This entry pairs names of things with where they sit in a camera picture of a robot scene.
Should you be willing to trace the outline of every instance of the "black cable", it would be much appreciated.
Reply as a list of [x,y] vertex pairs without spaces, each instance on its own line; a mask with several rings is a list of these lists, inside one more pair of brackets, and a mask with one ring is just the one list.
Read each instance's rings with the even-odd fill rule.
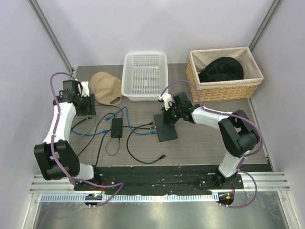
[[[142,129],[142,130],[152,130],[152,128],[142,128],[142,126],[138,126],[138,127],[134,127],[134,126],[132,126],[132,128],[135,128],[135,129]],[[127,126],[127,125],[123,125],[121,128],[130,128],[129,126]],[[109,130],[107,130],[105,133],[104,133],[104,135],[103,135],[103,137],[102,137],[102,139],[101,139],[101,143],[100,143],[100,147],[99,147],[99,151],[98,151],[98,153],[97,153],[97,157],[96,157],[96,162],[95,162],[95,166],[97,166],[97,163],[99,162],[99,157],[100,157],[100,153],[101,153],[101,148],[102,148],[102,144],[103,144],[103,141],[104,141],[104,138],[105,138],[105,136],[107,135],[107,133],[108,132],[110,132],[112,129],[109,129]]]
[[[133,130],[139,129],[139,128],[142,127],[142,126],[152,125],[152,124],[153,124],[153,123],[148,123],[148,124],[140,125],[140,126],[134,128]],[[155,162],[157,162],[157,161],[159,161],[159,160],[161,160],[161,159],[163,159],[163,158],[166,157],[166,155],[163,154],[163,155],[162,155],[161,157],[159,157],[157,160],[154,160],[154,161],[152,161],[152,162],[144,162],[144,161],[141,161],[141,160],[135,158],[135,157],[131,154],[131,152],[130,152],[130,150],[129,150],[129,148],[128,148],[128,141],[129,141],[129,138],[130,138],[130,136],[132,135],[132,133],[133,133],[133,131],[130,132],[130,134],[129,134],[128,138],[127,138],[126,147],[127,147],[128,153],[130,154],[130,156],[132,156],[133,159],[135,159],[136,161],[138,161],[138,162],[140,162],[140,163],[142,163],[142,164],[151,165],[151,164],[153,164],[153,163],[155,163]]]
[[111,140],[112,140],[113,138],[114,138],[114,137],[111,137],[111,138],[110,138],[109,142],[107,143],[107,145],[106,145],[106,147],[105,147],[106,154],[108,154],[109,156],[115,156],[115,155],[117,155],[117,153],[118,153],[119,150],[120,150],[121,139],[119,138],[119,147],[118,147],[117,151],[115,152],[115,154],[110,154],[110,153],[108,153],[108,151],[107,151],[107,146],[110,144],[110,142],[111,142]]
[[[99,124],[101,123],[101,121],[102,121],[107,115],[114,115],[114,116],[115,116],[114,113],[105,114],[104,117],[101,118],[100,121],[98,122],[98,124],[96,125],[94,133],[96,133]],[[84,149],[82,149],[81,152],[80,152],[77,156],[81,155],[81,153],[84,152],[84,150],[85,150],[85,149],[88,147],[88,145],[92,142],[92,140],[94,139],[94,137],[95,137],[95,135],[92,136],[91,140],[87,143],[87,145],[84,147]]]
[[71,130],[73,130],[75,127],[77,127],[79,124],[81,124],[82,122],[86,121],[87,119],[91,119],[91,117],[85,117],[84,119],[79,121],[77,124],[75,124],[73,127],[71,127]]

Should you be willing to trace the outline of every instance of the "wicker basket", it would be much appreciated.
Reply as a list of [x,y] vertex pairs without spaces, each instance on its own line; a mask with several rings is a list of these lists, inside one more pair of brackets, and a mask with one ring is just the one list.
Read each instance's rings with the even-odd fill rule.
[[[224,56],[233,57],[240,62],[244,70],[244,79],[201,83],[198,73],[212,61]],[[250,98],[264,79],[248,47],[191,51],[186,75],[188,80],[196,85],[201,101]],[[193,101],[198,102],[197,93],[192,86],[191,91]]]

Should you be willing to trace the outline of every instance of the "beige cap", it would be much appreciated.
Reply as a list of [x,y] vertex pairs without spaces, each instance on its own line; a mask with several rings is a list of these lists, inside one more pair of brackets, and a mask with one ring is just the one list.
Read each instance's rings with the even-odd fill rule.
[[117,105],[122,100],[122,81],[106,72],[99,72],[93,75],[90,80],[90,87],[97,102],[104,105]]

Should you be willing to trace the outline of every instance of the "black hat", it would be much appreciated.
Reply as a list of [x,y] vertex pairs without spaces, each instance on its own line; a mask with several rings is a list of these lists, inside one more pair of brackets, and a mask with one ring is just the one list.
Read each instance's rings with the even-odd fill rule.
[[242,80],[244,71],[236,59],[221,57],[210,63],[198,76],[201,83]]

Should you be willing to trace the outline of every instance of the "cable connector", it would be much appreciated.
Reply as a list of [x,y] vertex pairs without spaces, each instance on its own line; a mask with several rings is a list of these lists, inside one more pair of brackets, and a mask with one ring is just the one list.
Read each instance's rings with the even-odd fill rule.
[[166,157],[166,154],[163,154],[161,157],[159,157],[159,160],[163,159]]

